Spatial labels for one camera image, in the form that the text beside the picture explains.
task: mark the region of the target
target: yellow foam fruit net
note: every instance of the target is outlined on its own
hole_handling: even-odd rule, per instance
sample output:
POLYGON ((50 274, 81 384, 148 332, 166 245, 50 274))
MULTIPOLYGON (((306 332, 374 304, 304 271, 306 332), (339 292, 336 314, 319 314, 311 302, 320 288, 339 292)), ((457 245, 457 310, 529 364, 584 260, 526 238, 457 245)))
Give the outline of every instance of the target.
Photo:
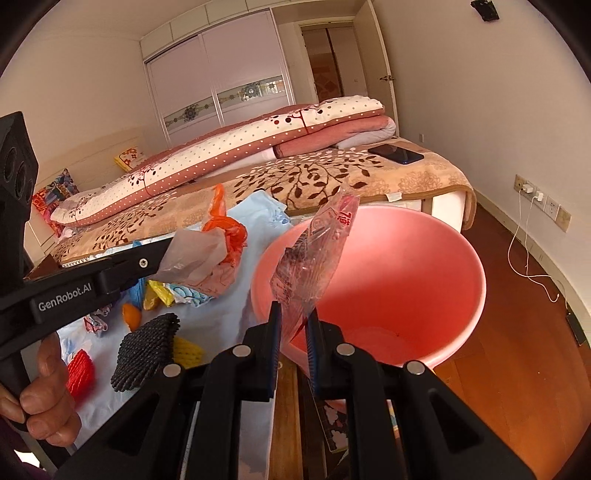
POLYGON ((181 337, 174 337, 173 340, 173 358, 174 362, 183 368, 193 368, 201 365, 203 360, 203 350, 199 345, 195 345, 181 337))

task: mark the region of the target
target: wooden floor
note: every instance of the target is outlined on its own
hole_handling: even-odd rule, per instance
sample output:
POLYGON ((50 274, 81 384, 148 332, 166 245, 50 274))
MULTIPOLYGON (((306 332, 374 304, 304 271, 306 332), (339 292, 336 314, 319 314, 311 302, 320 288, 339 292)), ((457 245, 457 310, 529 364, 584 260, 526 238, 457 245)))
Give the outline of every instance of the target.
MULTIPOLYGON (((479 206, 465 237, 484 265, 484 312, 473 335, 436 373, 538 480, 547 480, 560 470, 591 421, 586 370, 591 355, 588 346, 579 350, 574 340, 564 299, 550 303, 542 287, 510 269, 506 253, 511 236, 479 206)), ((519 243, 512 252, 515 268, 525 265, 519 243)), ((530 273, 543 273, 533 259, 530 273)))

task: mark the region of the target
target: smartphone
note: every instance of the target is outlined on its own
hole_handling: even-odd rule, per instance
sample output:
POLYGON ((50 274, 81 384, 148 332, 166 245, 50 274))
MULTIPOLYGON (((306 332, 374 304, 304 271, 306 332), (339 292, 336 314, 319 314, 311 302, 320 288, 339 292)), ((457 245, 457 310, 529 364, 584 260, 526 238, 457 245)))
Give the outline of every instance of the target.
POLYGON ((387 158, 388 160, 400 163, 401 165, 408 165, 409 163, 414 163, 425 158, 425 156, 420 153, 412 152, 405 148, 387 143, 370 148, 368 153, 379 155, 380 157, 387 158))

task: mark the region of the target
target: doorway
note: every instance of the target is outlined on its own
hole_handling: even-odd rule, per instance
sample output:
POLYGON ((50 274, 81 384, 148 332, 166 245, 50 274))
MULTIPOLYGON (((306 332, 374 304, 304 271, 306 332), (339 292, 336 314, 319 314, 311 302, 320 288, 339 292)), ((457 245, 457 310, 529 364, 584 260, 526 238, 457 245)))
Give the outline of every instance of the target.
POLYGON ((302 27, 318 100, 368 94, 352 22, 302 27))

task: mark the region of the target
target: polka dot quilt cover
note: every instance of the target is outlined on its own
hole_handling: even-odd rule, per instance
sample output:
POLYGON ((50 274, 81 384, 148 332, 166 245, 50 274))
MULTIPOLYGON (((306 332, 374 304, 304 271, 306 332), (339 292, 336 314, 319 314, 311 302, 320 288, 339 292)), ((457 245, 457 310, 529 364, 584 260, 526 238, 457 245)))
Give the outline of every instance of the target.
POLYGON ((257 119, 143 165, 98 189, 74 195, 53 212, 51 220, 91 225, 269 147, 383 111, 377 100, 351 96, 257 119))

